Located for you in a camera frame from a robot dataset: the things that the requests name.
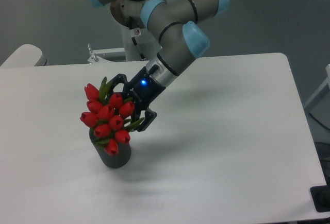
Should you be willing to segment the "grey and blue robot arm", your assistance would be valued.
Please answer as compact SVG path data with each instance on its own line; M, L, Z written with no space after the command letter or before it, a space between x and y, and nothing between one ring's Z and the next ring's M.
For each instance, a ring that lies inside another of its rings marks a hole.
M195 59L208 49L209 38L198 23L224 12L230 0L90 0L94 6L129 1L127 15L145 28L160 45L132 80L119 74L114 84L122 83L123 95L135 103L130 126L144 131L156 118L149 106Z

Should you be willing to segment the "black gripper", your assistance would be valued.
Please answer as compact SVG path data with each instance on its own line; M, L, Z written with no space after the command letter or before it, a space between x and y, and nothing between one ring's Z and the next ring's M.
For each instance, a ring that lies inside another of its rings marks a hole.
M151 77L158 69L159 66L152 66L150 70L143 67L130 81L127 81L126 75L117 74L106 83L106 100L111 98L118 85L123 85L121 94L124 100L133 98L135 111L131 116L132 121L125 126L128 132L145 131L157 117L157 113L149 105L166 89Z

